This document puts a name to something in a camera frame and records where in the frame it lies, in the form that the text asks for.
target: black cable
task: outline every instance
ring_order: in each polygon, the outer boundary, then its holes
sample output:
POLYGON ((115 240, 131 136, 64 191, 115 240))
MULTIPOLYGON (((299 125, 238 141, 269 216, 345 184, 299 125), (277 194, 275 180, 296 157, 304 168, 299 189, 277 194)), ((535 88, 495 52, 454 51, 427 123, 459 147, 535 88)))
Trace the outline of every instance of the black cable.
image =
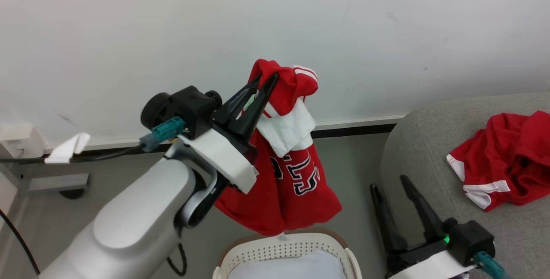
POLYGON ((187 257, 185 256, 185 251, 183 250, 183 245, 181 245, 181 242, 177 245, 177 248, 179 249, 179 254, 181 255, 181 262, 183 263, 183 269, 180 271, 175 267, 174 263, 172 263, 170 257, 166 259, 168 264, 170 265, 170 268, 179 275, 180 277, 183 277, 185 273, 187 273, 187 257))
MULTIPOLYGON (((86 157, 86 156, 75 156, 72 157, 69 162, 70 163, 81 163, 81 162, 95 162, 95 161, 102 161, 104 159, 110 159, 110 158, 116 158, 119 156, 124 156, 126 154, 131 154, 132 152, 137 152, 138 150, 141 150, 144 147, 143 144, 139 144, 139 146, 130 147, 126 149, 122 149, 116 152, 111 152, 107 154, 102 154, 99 156, 92 156, 92 157, 86 157)), ((2 158, 0 159, 0 163, 44 163, 45 158, 2 158)))
POLYGON ((19 234, 15 226, 13 226, 12 221, 8 219, 8 216, 6 216, 6 214, 2 211, 2 209, 0 209, 0 216, 2 216, 2 219, 4 219, 4 221, 6 221, 6 224, 9 226, 10 230, 12 230, 17 240, 19 240, 19 243, 23 247, 23 250, 25 250, 25 253, 29 258, 31 265, 33 266, 36 276, 40 275, 40 271, 38 269, 38 266, 36 265, 33 255, 31 254, 31 251, 29 250, 29 247, 27 247, 27 244, 25 244, 25 241, 23 240, 23 238, 21 237, 21 235, 19 234))

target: red fabric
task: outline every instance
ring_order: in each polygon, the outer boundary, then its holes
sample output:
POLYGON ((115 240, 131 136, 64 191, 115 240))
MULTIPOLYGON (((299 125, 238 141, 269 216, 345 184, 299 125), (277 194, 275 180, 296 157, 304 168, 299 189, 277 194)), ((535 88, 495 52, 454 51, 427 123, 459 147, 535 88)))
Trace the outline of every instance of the red fabric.
MULTIPOLYGON (((317 90, 317 81, 311 74, 296 74, 275 61, 256 61, 249 80, 262 74, 262 86, 274 73, 279 73, 279 81, 269 102, 279 115, 289 113, 298 97, 317 90)), ((313 145, 278 158, 257 130, 251 144, 258 148, 255 166, 260 174, 256 184, 248 194, 226 189, 216 202, 223 213, 250 230, 273 236, 326 222, 342 210, 338 198, 327 186, 313 145)))
POLYGON ((263 85, 275 73, 279 73, 279 80, 271 93, 269 102, 273 105, 279 116, 284 116, 291 112, 299 97, 312 95, 318 89, 317 81, 308 75, 295 74, 294 69, 290 67, 281 67, 275 61, 262 59, 254 63, 248 82, 253 81, 261 74, 260 85, 263 85))
POLYGON ((506 181, 510 191, 487 192, 491 203, 485 211, 539 199, 550 193, 550 114, 492 116, 486 129, 451 155, 464 162, 466 186, 506 181))

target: perforated basket side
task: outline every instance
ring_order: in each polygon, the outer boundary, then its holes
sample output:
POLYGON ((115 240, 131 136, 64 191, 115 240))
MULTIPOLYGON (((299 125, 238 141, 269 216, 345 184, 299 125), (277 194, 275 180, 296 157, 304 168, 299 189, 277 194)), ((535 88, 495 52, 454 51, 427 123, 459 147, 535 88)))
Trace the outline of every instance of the perforated basket side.
POLYGON ((318 249, 337 257, 342 263, 346 278, 354 279, 354 267, 345 250, 347 247, 338 234, 329 230, 305 230, 289 233, 284 237, 243 238, 230 246, 220 257, 216 279, 226 279, 235 267, 244 262, 296 258, 318 249))

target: teal connector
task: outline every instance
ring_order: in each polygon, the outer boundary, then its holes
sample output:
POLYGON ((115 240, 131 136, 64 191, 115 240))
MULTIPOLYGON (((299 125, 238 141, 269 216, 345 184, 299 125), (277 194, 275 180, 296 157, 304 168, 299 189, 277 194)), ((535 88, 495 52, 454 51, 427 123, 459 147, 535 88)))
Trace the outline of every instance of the teal connector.
POLYGON ((476 253, 474 256, 474 263, 493 279, 511 279, 511 277, 506 274, 504 268, 493 260, 489 254, 483 251, 476 253))
POLYGON ((151 132, 159 142, 176 138, 183 133, 185 122, 180 117, 173 117, 167 122, 155 126, 151 132))

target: gray sofa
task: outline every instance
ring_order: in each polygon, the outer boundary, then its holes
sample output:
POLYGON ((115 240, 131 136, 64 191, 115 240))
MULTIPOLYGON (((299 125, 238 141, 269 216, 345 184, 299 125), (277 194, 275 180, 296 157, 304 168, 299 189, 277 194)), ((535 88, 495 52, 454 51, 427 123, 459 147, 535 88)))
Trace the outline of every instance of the gray sofa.
MULTIPOLYGON (((385 145, 381 174, 397 227, 409 245, 423 241, 423 229, 401 187, 402 174, 410 177, 442 220, 476 220, 492 232, 496 260, 515 279, 550 278, 550 196, 485 212, 464 195, 446 161, 450 151, 485 128, 489 117, 537 110, 550 112, 550 92, 445 101, 411 112, 397 124, 385 145)), ((479 270, 471 277, 488 278, 479 270)))

